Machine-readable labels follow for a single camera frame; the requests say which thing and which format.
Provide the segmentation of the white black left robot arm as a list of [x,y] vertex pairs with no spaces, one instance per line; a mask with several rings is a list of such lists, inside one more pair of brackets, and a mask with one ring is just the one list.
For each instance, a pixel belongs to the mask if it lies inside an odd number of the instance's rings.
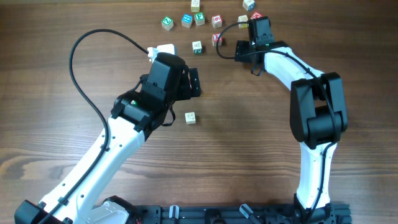
[[137,223],[135,206],[119,198],[95,203],[124,161],[142,147],[150,134],[166,126],[176,101],[201,94],[198,70],[180,57],[161,52],[142,75],[140,88],[116,98],[111,116],[78,164],[38,204],[28,200],[14,214],[16,223]]

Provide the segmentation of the plain beige picture block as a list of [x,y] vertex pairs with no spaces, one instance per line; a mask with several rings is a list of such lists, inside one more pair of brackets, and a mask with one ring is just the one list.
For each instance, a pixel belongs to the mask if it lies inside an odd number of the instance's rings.
[[185,121],[187,124],[195,124],[196,116],[194,112],[185,113]]

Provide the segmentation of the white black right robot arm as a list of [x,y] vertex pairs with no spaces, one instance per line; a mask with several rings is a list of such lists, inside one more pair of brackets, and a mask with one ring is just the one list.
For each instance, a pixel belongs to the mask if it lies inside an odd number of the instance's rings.
[[348,126],[343,82],[299,59],[276,42],[267,17],[247,21],[249,40],[239,41],[237,62],[254,63],[290,90],[290,128],[300,144],[300,181],[291,205],[267,207],[265,223],[351,223],[347,204],[330,202],[331,160]]

